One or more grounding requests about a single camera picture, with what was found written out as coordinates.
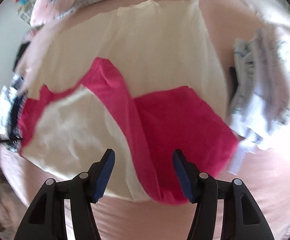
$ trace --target black clamp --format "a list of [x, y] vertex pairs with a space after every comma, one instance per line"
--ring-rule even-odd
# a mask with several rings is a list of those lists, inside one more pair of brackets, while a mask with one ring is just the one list
[[67, 240], [64, 199], [70, 199], [76, 240], [101, 240], [90, 203], [104, 195], [114, 164], [115, 153], [108, 149], [88, 172], [69, 181], [46, 180], [29, 206], [15, 240]]
[[184, 196], [197, 203], [187, 240], [212, 240], [217, 200], [224, 200], [221, 240], [274, 240], [269, 225], [252, 194], [240, 179], [215, 180], [186, 160], [181, 150], [173, 164]]

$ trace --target pink bedsheet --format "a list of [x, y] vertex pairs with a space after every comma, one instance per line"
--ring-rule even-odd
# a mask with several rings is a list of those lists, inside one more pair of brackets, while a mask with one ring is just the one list
[[[29, 53], [36, 53], [39, 61], [40, 51], [48, 49], [48, 42], [62, 28], [76, 25], [101, 11], [110, 11], [118, 6], [142, 1], [144, 0], [105, 1], [85, 8], [72, 17], [46, 25], [45, 36], [38, 37], [41, 46], [29, 49]], [[200, 0], [200, 9], [224, 71], [228, 73], [228, 67], [234, 65], [234, 39], [251, 39], [254, 30], [262, 23], [239, 0]], [[33, 61], [30, 69], [19, 71], [34, 72], [35, 65], [36, 62]], [[11, 186], [26, 205], [30, 204], [47, 178], [54, 178], [28, 160], [6, 151], [4, 147], [0, 147], [0, 164]], [[285, 239], [283, 237], [290, 227], [290, 161], [273, 151], [248, 154], [238, 177], [244, 181], [258, 202], [275, 239]], [[218, 176], [218, 179], [227, 181], [233, 178], [226, 171]], [[100, 199], [92, 207], [101, 237], [108, 240], [186, 239], [195, 211], [195, 206], [190, 204], [175, 207], [154, 202], [132, 203], [109, 197]], [[220, 237], [221, 212], [220, 208], [215, 239]], [[72, 234], [68, 216], [66, 223], [69, 233]]]

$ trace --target patterned fabric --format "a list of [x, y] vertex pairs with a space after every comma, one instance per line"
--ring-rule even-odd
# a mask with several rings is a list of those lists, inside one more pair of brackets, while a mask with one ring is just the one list
[[245, 138], [229, 166], [237, 174], [245, 152], [254, 152], [288, 123], [290, 80], [273, 26], [257, 30], [252, 41], [237, 39], [234, 59], [239, 85], [230, 104], [230, 127]]
[[[0, 94], [0, 137], [20, 137], [17, 127], [18, 114], [21, 112], [26, 95], [18, 95], [18, 90], [23, 84], [23, 78], [19, 75], [13, 77], [10, 87], [4, 86]], [[17, 152], [20, 143], [8, 142], [9, 151]]]

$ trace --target silver rivet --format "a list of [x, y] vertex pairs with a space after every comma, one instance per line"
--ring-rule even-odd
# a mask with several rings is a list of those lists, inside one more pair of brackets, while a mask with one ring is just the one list
[[88, 177], [88, 173], [87, 173], [87, 172], [82, 172], [81, 174], [79, 174], [79, 177], [80, 177], [81, 179], [85, 179], [85, 178]]
[[243, 184], [243, 182], [240, 180], [240, 179], [235, 179], [234, 180], [234, 183], [237, 185], [237, 186], [240, 186]]
[[53, 179], [47, 179], [46, 180], [46, 185], [52, 185], [54, 183], [54, 180]]
[[202, 179], [207, 179], [208, 178], [208, 174], [206, 172], [201, 172], [199, 174], [199, 177], [201, 177]]

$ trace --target white fabric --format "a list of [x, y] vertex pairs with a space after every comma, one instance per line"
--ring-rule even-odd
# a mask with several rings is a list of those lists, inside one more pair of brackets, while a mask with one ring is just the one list
[[236, 40], [239, 86], [230, 105], [230, 127], [244, 140], [229, 165], [230, 173], [237, 174], [245, 153], [254, 152], [256, 145], [290, 158], [290, 47], [278, 34], [268, 25], [250, 42]]
[[115, 149], [116, 162], [105, 194], [150, 200], [137, 179], [124, 134], [106, 107], [85, 87], [46, 107], [23, 154], [43, 170], [69, 180], [88, 171], [108, 148]]
[[[225, 117], [225, 78], [198, 0], [149, 0], [98, 14], [58, 34], [31, 82], [28, 97], [38, 99], [44, 84], [52, 92], [73, 87], [95, 57], [111, 60], [134, 98], [186, 85]], [[22, 155], [44, 171], [72, 179], [99, 161], [109, 147], [115, 149], [116, 164], [105, 194], [145, 200], [126, 139], [107, 110], [86, 91], [50, 104]]]

